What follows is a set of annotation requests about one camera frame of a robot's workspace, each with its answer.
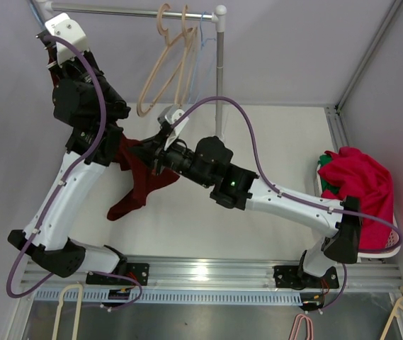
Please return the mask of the blue hanger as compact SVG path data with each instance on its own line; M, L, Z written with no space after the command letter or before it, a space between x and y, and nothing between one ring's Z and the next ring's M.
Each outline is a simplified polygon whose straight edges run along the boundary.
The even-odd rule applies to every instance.
M204 50L204 47L205 47L206 43L209 40L215 40L214 38L204 38L203 22L208 21L207 18L206 18L207 15L208 15L207 11L202 12L202 14L200 16L199 24L198 24L198 30L199 30L199 33L200 33L200 46L199 46L198 52L196 54L194 73L193 73L193 78L191 79L191 83L190 83L189 96L188 96L187 104L191 104L191 103L196 102L196 98L194 97L193 92L194 92L194 88L195 88L195 82L196 82L196 79L197 79L198 67L200 65L200 60L201 60L201 58L203 56L203 50Z

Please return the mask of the beige hanger of pink shirt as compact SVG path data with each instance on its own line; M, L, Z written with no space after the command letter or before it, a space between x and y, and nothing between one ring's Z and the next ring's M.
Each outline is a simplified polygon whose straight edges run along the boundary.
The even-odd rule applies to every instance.
M159 10L157 11L157 31L160 34L160 36L163 37L165 47L162 50L158 60L152 67L152 70L149 73L149 76L147 77L147 80L144 83L144 86L142 87L142 90L138 97L136 112L137 115L141 118L145 117L151 111L151 109L153 109L153 107L161 98L161 96L164 94L164 92L167 90L167 88L173 81L174 77L176 76L177 71L179 70L179 66L177 66L173 71L173 73L171 74L171 76L169 77L169 79L166 80L162 85L162 87L160 88L160 90L157 91L156 96L152 98L150 101L148 101L149 105L147 107L144 107L143 104L146 103L145 99L147 97L147 94L151 89L151 87L153 86L159 71L161 70L164 62L166 61L166 58L168 57L170 51L176 46L176 43L183 38L183 33L179 33L178 35L171 37L169 28L166 28L164 26L163 23L164 14L167 13L170 9L171 6L168 3L164 3L159 7Z

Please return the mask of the beige hanger of green shirt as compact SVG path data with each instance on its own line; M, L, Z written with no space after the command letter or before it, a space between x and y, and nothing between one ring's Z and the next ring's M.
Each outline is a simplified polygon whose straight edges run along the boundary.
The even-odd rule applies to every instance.
M196 25L189 26L186 23L188 20L187 4L183 7L181 14L181 33L184 41L184 47L174 96L174 104L176 104L179 108L182 108L182 106L186 103L191 80L193 78L197 53L196 40L198 38L198 27Z

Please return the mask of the green t-shirt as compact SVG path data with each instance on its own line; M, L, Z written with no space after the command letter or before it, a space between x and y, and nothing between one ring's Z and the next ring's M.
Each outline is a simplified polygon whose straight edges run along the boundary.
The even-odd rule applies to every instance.
M317 174L321 180L322 196L327 198L335 198L340 190L336 174L329 165L333 161L333 155L332 152L325 152L318 159Z

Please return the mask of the pink t-shirt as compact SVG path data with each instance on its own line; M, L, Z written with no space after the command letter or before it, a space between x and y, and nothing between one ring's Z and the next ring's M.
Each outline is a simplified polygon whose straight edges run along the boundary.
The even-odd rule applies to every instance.
M351 196L359 199L360 211L394 222L394 186L390 172L369 155L354 147L342 147L332 152L329 164L336 174L339 193L335 198L344 200Z

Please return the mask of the maroon t-shirt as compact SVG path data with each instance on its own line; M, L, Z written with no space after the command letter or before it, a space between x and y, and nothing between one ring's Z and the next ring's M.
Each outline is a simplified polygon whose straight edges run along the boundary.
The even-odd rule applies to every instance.
M129 152L129 147L140 141L124 136L118 121L129 116L131 107L108 83L105 75L101 91L106 104L106 127L100 145L87 157L85 163L94 162L103 166L116 163L121 171L132 175L132 188L107 213L108 220L116 221L143 208L151 192L175 183L179 175L170 170L155 175ZM90 84L62 79L53 89L52 100L54 117L72 127L66 150L82 155L93 144L100 123L100 106L93 82Z

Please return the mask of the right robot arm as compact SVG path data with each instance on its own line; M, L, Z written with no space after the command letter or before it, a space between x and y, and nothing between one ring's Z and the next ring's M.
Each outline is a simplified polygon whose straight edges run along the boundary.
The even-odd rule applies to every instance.
M167 144L154 136L131 147L130 152L156 174L171 170L211 188L210 198L224 208L276 215L320 233L322 238L302 253L298 265L274 266L278 288L321 288L324 281L337 288L334 265L358 260L361 219L356 216L356 198L322 200L270 186L257 173L234 165L232 151L217 137L205 137L191 150L182 140Z

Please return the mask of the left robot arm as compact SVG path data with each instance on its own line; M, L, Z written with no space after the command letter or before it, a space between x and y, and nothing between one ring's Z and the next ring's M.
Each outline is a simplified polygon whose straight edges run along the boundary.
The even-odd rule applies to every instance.
M37 215L24 229L10 232L8 242L24 251L37 265L61 278L77 272L101 272L109 283L127 275L127 259L110 246L92 246L69 237L76 214L89 191L115 158L123 129L117 121L129 116L130 107L108 83L92 52L83 56L99 82L106 106L106 126L95 150L80 160L98 134L101 122L98 96L81 61L74 57L49 65L54 82L54 117L72 127L59 174Z

